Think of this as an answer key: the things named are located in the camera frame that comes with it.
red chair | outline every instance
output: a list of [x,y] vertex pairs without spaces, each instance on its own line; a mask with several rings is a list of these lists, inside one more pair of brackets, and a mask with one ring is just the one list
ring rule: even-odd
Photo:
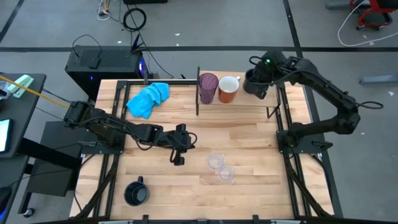
[[[389,13],[398,9],[398,0],[368,0],[370,5],[361,5],[358,7],[359,18],[357,30],[365,26],[373,27],[377,30],[392,23]],[[361,1],[351,0],[350,6],[355,9]]]

purple cup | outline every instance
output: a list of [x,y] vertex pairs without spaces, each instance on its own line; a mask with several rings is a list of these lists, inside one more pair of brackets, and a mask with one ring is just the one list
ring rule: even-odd
[[218,87],[218,78],[215,74],[204,73],[199,76],[199,95],[203,104],[210,104]]

orange cup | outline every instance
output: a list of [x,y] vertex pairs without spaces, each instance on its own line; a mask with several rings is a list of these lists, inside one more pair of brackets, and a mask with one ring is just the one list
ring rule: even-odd
[[230,103],[233,101],[239,89],[239,81],[241,77],[224,76],[218,82],[218,99],[222,103]]

white cable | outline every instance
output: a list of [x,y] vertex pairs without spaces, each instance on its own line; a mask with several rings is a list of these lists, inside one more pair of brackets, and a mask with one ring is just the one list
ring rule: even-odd
[[352,44],[352,45],[344,44],[344,43],[341,41],[341,38],[340,38],[340,31],[341,31],[341,29],[343,28],[343,26],[346,24],[348,18],[349,18],[349,17],[353,14],[353,12],[354,12],[355,10],[357,10],[357,8],[358,8],[359,6],[361,6],[362,3],[364,3],[364,2],[365,2],[365,1],[361,2],[358,6],[356,6],[356,8],[355,8],[354,10],[352,10],[352,12],[348,15],[348,17],[346,18],[346,20],[345,20],[345,21],[343,22],[343,24],[341,25],[340,29],[338,29],[338,32],[337,32],[338,40],[340,41],[341,44],[343,44],[343,45],[346,46],[346,47],[356,47],[356,46],[363,45],[363,44],[367,44],[367,43],[370,43],[370,42],[376,42],[376,41],[379,41],[379,40],[384,40],[384,39],[393,37],[393,36],[395,36],[395,35],[398,34],[398,32],[396,32],[395,34],[391,34],[391,35],[388,35],[388,36],[386,36],[386,37],[382,37],[382,38],[379,38],[379,39],[374,39],[374,40],[365,41],[365,42],[360,43],[360,44]]
[[101,6],[103,5],[103,4],[102,4],[102,1],[103,1],[103,0],[100,0],[100,1],[99,1],[97,19],[98,19],[99,21],[107,21],[107,20],[111,17],[111,14],[108,13],[108,12],[106,12],[105,9],[102,10],[102,13],[108,15],[108,17],[105,18],[105,19],[100,19]]

black mug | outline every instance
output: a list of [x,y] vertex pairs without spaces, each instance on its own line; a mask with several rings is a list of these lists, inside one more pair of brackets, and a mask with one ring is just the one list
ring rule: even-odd
[[255,81],[253,77],[253,69],[248,70],[244,74],[243,89],[246,93],[254,94],[263,100],[267,95],[268,85],[264,85]]
[[138,177],[137,181],[129,184],[124,191],[124,200],[131,206],[142,205],[149,198],[149,190],[144,184],[144,178]]

